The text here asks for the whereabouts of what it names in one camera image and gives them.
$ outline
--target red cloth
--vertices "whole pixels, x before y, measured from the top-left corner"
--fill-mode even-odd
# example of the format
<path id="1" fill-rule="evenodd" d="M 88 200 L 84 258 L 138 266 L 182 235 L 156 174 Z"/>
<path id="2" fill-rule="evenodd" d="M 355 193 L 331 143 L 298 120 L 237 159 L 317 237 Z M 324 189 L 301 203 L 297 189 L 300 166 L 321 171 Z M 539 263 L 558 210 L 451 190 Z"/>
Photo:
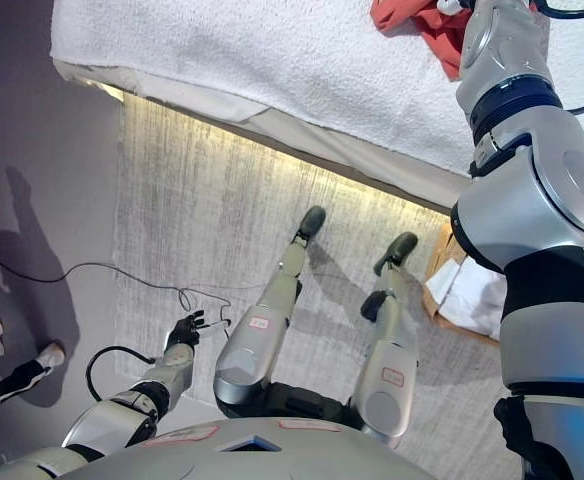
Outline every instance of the red cloth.
<path id="1" fill-rule="evenodd" d="M 444 15 L 437 10 L 436 0 L 373 0 L 370 10 L 382 33 L 391 33 L 412 18 L 450 80 L 459 78 L 463 34 L 471 14 L 466 8 L 456 15 Z"/>

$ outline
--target cardboard box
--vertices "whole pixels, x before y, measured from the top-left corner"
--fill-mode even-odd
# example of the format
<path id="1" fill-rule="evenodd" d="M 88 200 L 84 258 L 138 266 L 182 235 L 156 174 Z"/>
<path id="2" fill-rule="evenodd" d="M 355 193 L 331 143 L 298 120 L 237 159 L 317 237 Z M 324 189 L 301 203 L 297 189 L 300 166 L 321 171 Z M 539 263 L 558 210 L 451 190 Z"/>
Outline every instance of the cardboard box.
<path id="1" fill-rule="evenodd" d="M 425 278 L 430 279 L 436 273 L 436 271 L 441 268 L 441 266 L 443 266 L 443 264 L 450 258 L 454 259 L 459 265 L 461 265 L 466 256 L 467 254 L 463 251 L 452 234 L 452 227 L 446 223 L 441 227 L 439 238 L 437 239 L 434 251 L 432 252 L 432 257 L 430 258 L 430 263 L 428 264 Z M 443 317 L 439 313 L 440 305 L 438 305 L 434 298 L 432 298 L 432 295 L 430 294 L 430 291 L 427 289 L 427 287 L 423 289 L 422 302 L 430 321 L 439 327 L 448 330 L 454 330 L 455 332 L 458 332 L 462 335 L 475 338 L 480 342 L 487 343 L 488 345 L 492 345 L 497 348 L 499 347 L 499 342 L 493 338 L 488 337 L 487 335 L 481 335 L 480 333 L 476 333 L 462 327 L 457 327 L 452 322 Z"/>

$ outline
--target bed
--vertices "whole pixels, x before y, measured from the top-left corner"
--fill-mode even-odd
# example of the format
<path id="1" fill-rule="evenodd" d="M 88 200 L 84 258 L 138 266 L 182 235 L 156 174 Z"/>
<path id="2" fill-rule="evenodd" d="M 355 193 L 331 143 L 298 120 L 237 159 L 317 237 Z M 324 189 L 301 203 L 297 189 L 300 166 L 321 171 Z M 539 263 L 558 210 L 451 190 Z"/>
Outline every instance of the bed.
<path id="1" fill-rule="evenodd" d="M 369 7 L 56 0 L 51 55 L 68 80 L 133 92 L 448 209 L 470 182 L 473 148 L 458 84 L 412 24 L 384 36 Z M 583 105 L 584 20 L 541 26 L 557 92 L 567 108 Z"/>

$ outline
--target carpet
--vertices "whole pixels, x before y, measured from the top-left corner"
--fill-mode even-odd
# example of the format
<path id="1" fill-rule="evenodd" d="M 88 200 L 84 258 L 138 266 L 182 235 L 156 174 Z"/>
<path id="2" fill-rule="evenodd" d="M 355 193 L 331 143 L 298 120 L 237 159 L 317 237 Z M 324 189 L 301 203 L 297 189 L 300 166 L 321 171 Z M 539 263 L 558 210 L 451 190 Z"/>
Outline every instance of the carpet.
<path id="1" fill-rule="evenodd" d="M 352 393 L 373 331 L 358 313 L 374 284 L 372 266 L 398 234 L 416 233 L 403 301 L 419 326 L 420 363 L 410 427 L 397 450 L 442 479 L 520 474 L 491 412 L 505 394 L 498 350 L 435 327 L 421 308 L 443 215 L 130 95 L 118 190 L 117 265 L 224 297 L 235 322 L 258 299 L 305 211 L 323 206 L 327 220 L 308 251 L 273 380 L 340 401 Z M 117 343 L 159 355 L 184 316 L 176 295 L 124 277 L 117 284 Z M 189 298 L 208 321 L 218 319 L 221 301 Z M 219 329 L 202 338 L 187 395 L 214 403 L 214 364 L 224 342 Z M 121 355 L 116 368 L 130 376 L 143 371 Z"/>

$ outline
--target humanoid robot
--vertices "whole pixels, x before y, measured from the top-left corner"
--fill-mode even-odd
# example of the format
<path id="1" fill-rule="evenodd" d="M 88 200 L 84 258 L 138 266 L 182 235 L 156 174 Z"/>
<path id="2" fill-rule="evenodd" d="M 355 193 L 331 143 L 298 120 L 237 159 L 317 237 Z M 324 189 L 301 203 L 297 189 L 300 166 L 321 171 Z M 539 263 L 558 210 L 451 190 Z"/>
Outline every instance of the humanoid robot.
<path id="1" fill-rule="evenodd" d="M 527 3 L 468 6 L 457 100 L 473 132 L 475 181 L 451 222 L 465 251 L 507 279 L 501 357 L 512 395 L 495 415 L 526 479 L 584 480 L 584 132 L 554 92 Z M 324 217 L 308 212 L 219 356 L 214 392 L 228 420 L 154 437 L 191 382 L 192 315 L 139 383 L 85 412 L 62 447 L 0 467 L 0 479 L 432 479 L 391 449 L 417 369 L 415 330 L 397 299 L 412 234 L 375 266 L 361 313 L 376 334 L 349 402 L 270 382 Z"/>

